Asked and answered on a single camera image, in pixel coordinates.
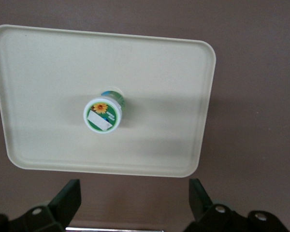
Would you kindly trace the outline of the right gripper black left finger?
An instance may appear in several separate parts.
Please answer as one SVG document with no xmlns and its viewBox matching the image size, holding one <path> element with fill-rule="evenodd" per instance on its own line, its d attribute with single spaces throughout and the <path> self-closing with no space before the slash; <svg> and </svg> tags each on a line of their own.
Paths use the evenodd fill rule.
<svg viewBox="0 0 290 232">
<path fill-rule="evenodd" d="M 79 179 L 70 180 L 48 204 L 9 220 L 0 214 L 0 232 L 64 232 L 81 205 Z"/>
</svg>

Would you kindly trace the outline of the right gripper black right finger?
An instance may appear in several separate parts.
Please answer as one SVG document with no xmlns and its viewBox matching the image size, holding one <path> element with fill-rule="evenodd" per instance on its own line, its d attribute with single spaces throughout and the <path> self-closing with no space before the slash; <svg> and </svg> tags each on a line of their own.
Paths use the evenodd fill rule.
<svg viewBox="0 0 290 232">
<path fill-rule="evenodd" d="M 267 211 L 253 210 L 246 217 L 226 205 L 213 203 L 199 179 L 189 180 L 189 205 L 194 216 L 186 232 L 287 232 L 281 220 Z"/>
</svg>

